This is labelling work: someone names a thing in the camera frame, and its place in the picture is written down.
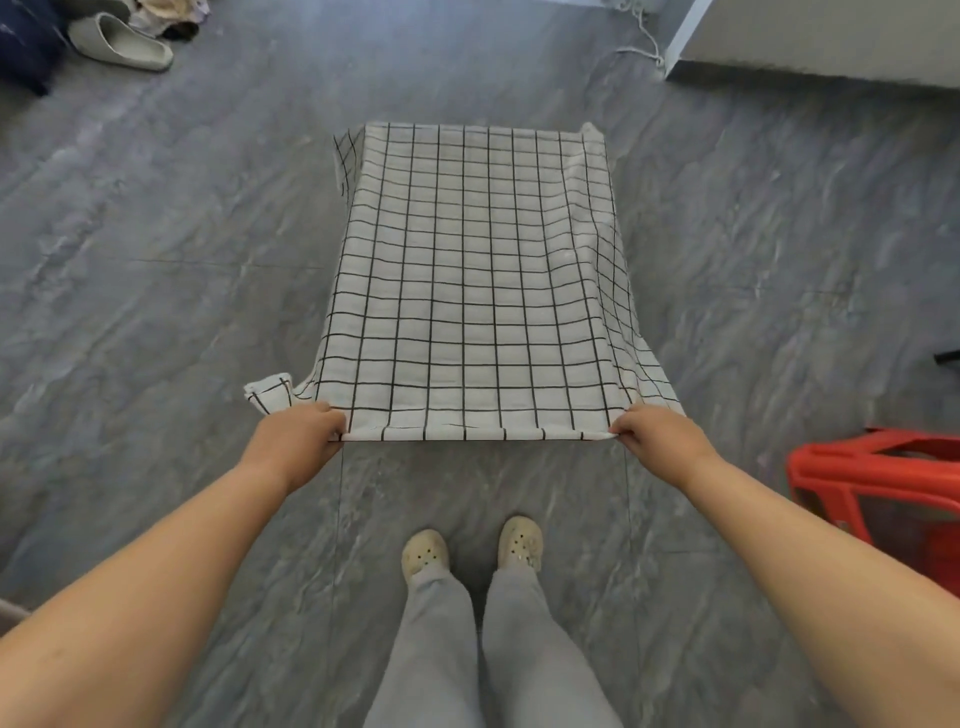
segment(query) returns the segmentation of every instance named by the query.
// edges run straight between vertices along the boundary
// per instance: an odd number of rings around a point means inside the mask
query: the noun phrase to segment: marble-patterned floor
[[[642,333],[732,462],[960,430],[960,102],[841,82],[675,85],[629,17],[530,0],[216,4],[161,76],[71,59],[0,88],[0,596],[36,606],[237,457],[242,385],[304,374],[370,119],[608,135]],[[516,511],[627,726],[844,726],[708,525],[616,443],[351,444],[255,545],[183,726],[358,726],[404,540],[482,604]]]

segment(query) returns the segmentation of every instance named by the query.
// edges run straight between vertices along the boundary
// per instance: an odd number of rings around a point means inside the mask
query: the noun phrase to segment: white cord
[[[630,0],[626,0],[626,2],[621,2],[617,6],[617,9],[623,12],[629,11],[632,13],[632,15],[636,18],[636,24],[639,26],[640,32],[643,33],[645,36],[647,36],[650,39],[650,42],[653,43],[654,52],[650,53],[650,51],[644,51],[643,49],[635,48],[635,46],[632,46],[632,45],[621,46],[617,48],[614,52],[615,53],[637,53],[643,56],[644,58],[648,58],[651,61],[653,61],[657,65],[657,68],[663,68],[663,56],[660,55],[660,45],[657,43],[657,39],[653,37],[653,34],[650,33],[650,31],[647,30],[647,27],[643,24],[643,8],[639,5],[639,3],[636,0],[634,0],[633,3],[631,3]]]

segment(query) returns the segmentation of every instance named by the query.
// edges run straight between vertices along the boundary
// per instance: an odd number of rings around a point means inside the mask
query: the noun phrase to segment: red stool
[[[932,507],[960,521],[960,437],[878,429],[797,448],[786,470],[794,500],[872,546],[861,497]],[[923,537],[911,566],[960,596],[960,522],[926,523]]]

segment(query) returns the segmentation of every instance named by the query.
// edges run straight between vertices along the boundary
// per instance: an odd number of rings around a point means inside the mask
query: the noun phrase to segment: shoe
[[[425,528],[410,537],[410,541],[403,547],[403,556],[400,558],[400,567],[403,569],[403,578],[410,583],[414,574],[420,573],[430,564],[440,564],[444,569],[450,569],[450,554],[446,550],[446,541],[437,531]]]
[[[503,524],[496,554],[497,565],[506,569],[517,564],[540,571],[543,556],[543,532],[526,516],[514,516]]]
[[[126,23],[136,10],[136,3],[133,0],[57,0],[57,7],[67,20],[106,12]]]
[[[174,62],[169,45],[138,33],[105,12],[75,20],[67,34],[80,53],[96,61],[144,71],[165,71]]]

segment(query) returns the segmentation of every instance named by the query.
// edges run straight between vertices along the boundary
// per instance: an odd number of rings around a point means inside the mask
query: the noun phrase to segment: person's left hand
[[[295,404],[267,415],[256,426],[240,467],[257,468],[283,478],[291,494],[316,475],[343,443],[329,442],[343,433],[347,418],[325,401]]]

